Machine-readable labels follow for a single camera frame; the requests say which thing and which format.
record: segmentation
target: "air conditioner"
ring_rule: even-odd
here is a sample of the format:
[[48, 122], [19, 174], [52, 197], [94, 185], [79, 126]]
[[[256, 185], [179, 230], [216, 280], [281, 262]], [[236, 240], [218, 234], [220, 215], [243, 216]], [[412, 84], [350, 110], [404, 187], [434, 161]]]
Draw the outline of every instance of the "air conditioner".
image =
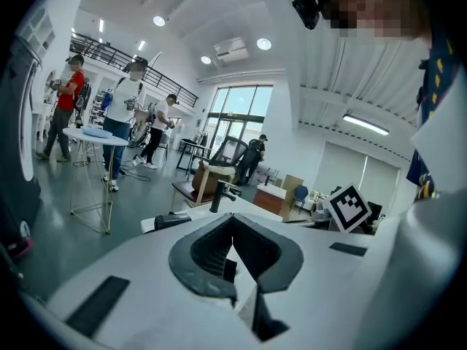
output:
[[247, 46], [240, 38], [225, 40], [214, 46], [216, 57], [224, 62], [233, 62], [248, 58]]

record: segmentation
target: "jeans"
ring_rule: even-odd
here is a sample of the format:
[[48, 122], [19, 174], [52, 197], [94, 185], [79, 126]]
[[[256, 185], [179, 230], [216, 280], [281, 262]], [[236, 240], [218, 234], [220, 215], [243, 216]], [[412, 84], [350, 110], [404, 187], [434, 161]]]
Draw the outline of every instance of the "jeans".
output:
[[52, 122], [50, 122], [49, 136], [47, 137], [47, 145], [44, 148], [44, 154], [50, 155], [52, 152], [53, 143], [58, 135], [58, 143], [60, 144], [61, 154], [70, 159], [70, 151], [68, 150], [68, 136], [63, 133], [63, 129], [68, 127], [73, 110], [62, 110], [58, 107], [53, 112]]
[[[105, 131], [112, 132], [114, 136], [119, 137], [124, 140], [128, 140], [128, 135], [130, 133], [130, 124], [124, 122], [118, 122], [117, 120], [111, 120], [110, 118], [104, 119], [104, 126], [102, 128]], [[102, 147], [104, 151], [104, 166], [106, 171], [109, 170], [110, 157], [112, 155], [112, 150], [114, 147], [112, 145], [104, 145]], [[120, 166], [122, 164], [123, 150], [125, 147], [115, 147], [114, 151], [114, 163], [112, 167], [112, 180], [117, 180], [118, 174], [120, 173]]]
[[162, 130], [158, 130], [157, 128], [151, 128], [151, 140], [141, 152], [141, 157], [146, 157], [147, 163], [153, 162], [153, 154], [154, 151], [158, 148], [159, 143], [161, 142], [162, 133]]

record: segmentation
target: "sneakers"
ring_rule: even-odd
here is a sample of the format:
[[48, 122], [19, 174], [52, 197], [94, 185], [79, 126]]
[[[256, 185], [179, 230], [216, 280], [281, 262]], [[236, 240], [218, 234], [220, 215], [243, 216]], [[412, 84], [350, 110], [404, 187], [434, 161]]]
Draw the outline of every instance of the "sneakers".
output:
[[69, 158], [66, 158], [66, 157], [60, 157], [59, 159], [57, 159], [57, 162], [59, 163], [65, 163], [65, 162], [69, 162], [71, 161]]
[[140, 163], [144, 162], [143, 157], [141, 155], [135, 155], [133, 157], [133, 160], [131, 161], [133, 163], [133, 166], [138, 166]]
[[36, 156], [39, 157], [41, 160], [48, 160], [49, 156], [46, 155], [44, 152], [36, 152]]
[[152, 163], [152, 162], [148, 162], [148, 163], [145, 163], [144, 164], [147, 168], [150, 168], [151, 170], [155, 170], [157, 168], [157, 166]]
[[117, 192], [117, 191], [118, 191], [117, 180], [111, 180], [111, 181], [110, 181], [110, 189], [111, 189], [113, 192]]

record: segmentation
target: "red shirt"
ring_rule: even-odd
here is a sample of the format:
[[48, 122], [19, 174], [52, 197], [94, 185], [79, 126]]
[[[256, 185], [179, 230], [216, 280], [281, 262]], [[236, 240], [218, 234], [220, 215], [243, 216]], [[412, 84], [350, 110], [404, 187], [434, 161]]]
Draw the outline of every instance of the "red shirt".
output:
[[73, 110], [73, 100], [80, 94], [81, 88], [85, 84], [85, 73], [82, 70], [78, 70], [73, 74], [68, 83], [66, 83], [66, 87], [68, 87], [70, 83], [76, 84], [77, 87], [71, 95], [65, 95], [65, 93], [60, 94], [57, 103], [57, 107], [60, 110]]

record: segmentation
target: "white t-shirt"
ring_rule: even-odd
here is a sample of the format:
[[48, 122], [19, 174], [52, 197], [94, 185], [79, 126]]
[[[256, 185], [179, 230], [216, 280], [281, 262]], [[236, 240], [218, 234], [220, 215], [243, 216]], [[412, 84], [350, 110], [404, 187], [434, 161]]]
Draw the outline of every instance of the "white t-shirt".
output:
[[[133, 96], [138, 96], [140, 83], [142, 83], [141, 80], [133, 81], [129, 78], [125, 78], [119, 85], [118, 82], [116, 82], [112, 86], [114, 95], [107, 109], [108, 118], [117, 120], [118, 122], [130, 123], [131, 118], [134, 116], [134, 111], [127, 110], [124, 101], [131, 99]], [[144, 103], [144, 97], [146, 97], [146, 87], [143, 84], [141, 93], [136, 102], [142, 105]]]
[[167, 125], [165, 123], [162, 123], [158, 119], [157, 115], [159, 111], [163, 112], [167, 118], [167, 113], [169, 112], [169, 105], [167, 104], [166, 100], [159, 101], [158, 104], [155, 105], [153, 109], [153, 114], [155, 115], [155, 119], [153, 122], [153, 128], [157, 128], [158, 130], [164, 131]]

